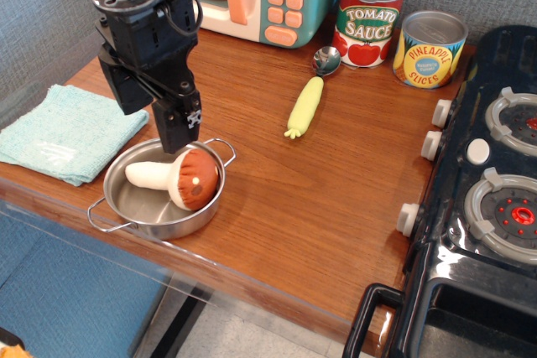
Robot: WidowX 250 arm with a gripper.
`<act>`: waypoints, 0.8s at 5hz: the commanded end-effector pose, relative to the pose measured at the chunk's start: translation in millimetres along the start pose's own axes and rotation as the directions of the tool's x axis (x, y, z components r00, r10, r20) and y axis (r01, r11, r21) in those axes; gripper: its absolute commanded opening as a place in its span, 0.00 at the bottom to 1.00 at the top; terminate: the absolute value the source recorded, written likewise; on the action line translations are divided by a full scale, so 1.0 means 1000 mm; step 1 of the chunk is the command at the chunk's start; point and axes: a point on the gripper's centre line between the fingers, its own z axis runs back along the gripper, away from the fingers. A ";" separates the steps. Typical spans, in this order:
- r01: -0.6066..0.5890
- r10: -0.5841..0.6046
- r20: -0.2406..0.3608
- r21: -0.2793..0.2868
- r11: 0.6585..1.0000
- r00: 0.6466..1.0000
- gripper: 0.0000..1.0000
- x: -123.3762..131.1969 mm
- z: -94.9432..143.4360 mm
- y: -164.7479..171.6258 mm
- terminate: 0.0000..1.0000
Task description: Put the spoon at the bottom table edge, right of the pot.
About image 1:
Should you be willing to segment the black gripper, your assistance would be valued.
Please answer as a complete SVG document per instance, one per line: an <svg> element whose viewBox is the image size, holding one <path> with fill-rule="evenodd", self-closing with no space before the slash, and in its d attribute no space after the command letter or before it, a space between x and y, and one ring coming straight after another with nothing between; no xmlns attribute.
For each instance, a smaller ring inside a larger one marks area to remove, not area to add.
<svg viewBox="0 0 537 358"><path fill-rule="evenodd" d="M92 0L102 14L99 62L125 115L152 105L165 153L199 137L201 97L187 67L201 17L196 0Z"/></svg>

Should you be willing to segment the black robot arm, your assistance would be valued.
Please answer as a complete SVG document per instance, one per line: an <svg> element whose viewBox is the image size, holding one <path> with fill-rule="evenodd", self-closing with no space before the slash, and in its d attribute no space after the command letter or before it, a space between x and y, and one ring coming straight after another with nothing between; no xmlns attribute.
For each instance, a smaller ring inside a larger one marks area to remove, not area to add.
<svg viewBox="0 0 537 358"><path fill-rule="evenodd" d="M98 59L126 115L153 108L166 153L197 140L201 96L187 65L198 43L198 0L92 0L101 13Z"/></svg>

